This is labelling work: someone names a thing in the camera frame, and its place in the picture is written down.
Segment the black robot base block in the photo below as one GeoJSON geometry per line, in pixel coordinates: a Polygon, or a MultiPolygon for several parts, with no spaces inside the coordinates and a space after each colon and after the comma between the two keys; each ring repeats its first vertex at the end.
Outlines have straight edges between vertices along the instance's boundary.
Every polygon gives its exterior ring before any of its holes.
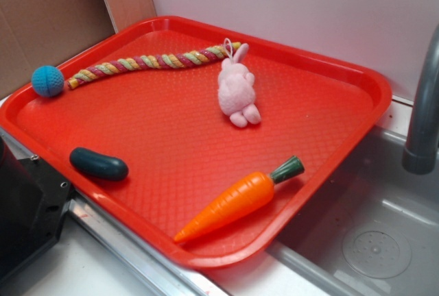
{"type": "Polygon", "coordinates": [[[59,241],[71,193],[48,162],[18,159],[1,141],[1,283],[59,241]]]}

